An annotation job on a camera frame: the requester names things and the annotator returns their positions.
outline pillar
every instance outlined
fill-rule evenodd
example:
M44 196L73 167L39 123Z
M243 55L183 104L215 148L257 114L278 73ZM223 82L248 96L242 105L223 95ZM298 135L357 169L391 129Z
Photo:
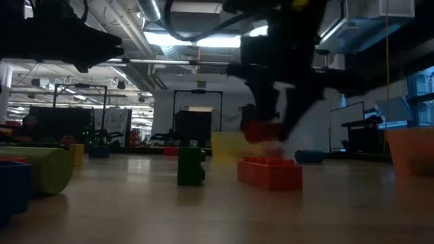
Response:
M0 64L0 125L4 125L7 117L7 103L9 101L9 93L12 82L12 66L8 64Z

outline green cylinder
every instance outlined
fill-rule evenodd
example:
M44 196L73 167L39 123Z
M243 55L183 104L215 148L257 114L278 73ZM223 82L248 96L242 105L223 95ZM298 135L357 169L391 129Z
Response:
M73 158L61 148L1 146L0 157L27 158L27 163L32 165L33 184L44 195L62 192L73 174Z

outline foam cylinder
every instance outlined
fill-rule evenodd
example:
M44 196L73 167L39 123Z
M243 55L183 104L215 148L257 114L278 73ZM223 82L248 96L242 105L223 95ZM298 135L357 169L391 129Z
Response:
M32 165L33 184L43 195L62 192L71 181L73 158L61 148L0 147L0 157L25 157Z
M326 154L320 150L297 150L295 159L298 163L322 163Z

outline whiteboard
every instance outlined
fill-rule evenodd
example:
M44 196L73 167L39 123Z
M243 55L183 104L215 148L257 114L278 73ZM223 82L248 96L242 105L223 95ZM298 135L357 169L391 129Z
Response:
M343 123L365 119L363 102L348 105L330 111L330 148L333 150L344 148L343 140L348 140L348 129L342 127Z

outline ceiling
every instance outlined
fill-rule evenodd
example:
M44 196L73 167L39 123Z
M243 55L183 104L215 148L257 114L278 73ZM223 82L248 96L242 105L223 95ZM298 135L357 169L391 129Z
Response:
M100 31L108 32L122 38L122 47L125 54L122 58L168 58L170 55L163 51L159 45L150 44L152 40L146 38L146 33L165 34L165 30L158 22L144 22L141 18L138 0L87 0L89 14L86 24ZM158 1L163 9L164 1ZM221 11L223 0L181 0L175 1L172 8L172 22L174 28L181 33L200 33L216 26L232 15ZM82 0L70 0L74 12L81 16L83 13ZM330 0L328 11L324 17L321 31L336 25L342 18L342 5L340 0ZM32 16L30 8L26 8L26 15ZM222 37L234 37L251 31L264 23L242 22L234 24L219 33ZM342 51L336 45L342 41L342 32L330 35L330 40L323 43L320 48ZM240 60L239 48L235 47L191 47L173 46L176 57L188 60L207 60L221 62L238 62ZM107 85L109 99L112 106L136 106L136 110L149 110L153 107L151 93L158 89L196 89L197 81L206 81L205 89L218 91L248 91L243 81L234 77L227 77L224 67L217 66L166 66L148 64L134 64L127 67L108 66L106 64L95 66L89 73L79 73L74 66L62 63L38 63L31 60L4 60L14 69L12 81L11 102L46 103L49 106L53 101L53 91L50 86L35 87L33 79L48 80L51 84L89 83L92 85ZM117 89L116 84L125 82L125 89ZM89 89L81 91L70 87L70 90L82 94L86 101L74 99L72 94L60 95L60 104L84 104L84 106L98 106L102 102L102 90ZM35 98L28 98L29 94L36 94ZM139 97L146 98L139 102Z

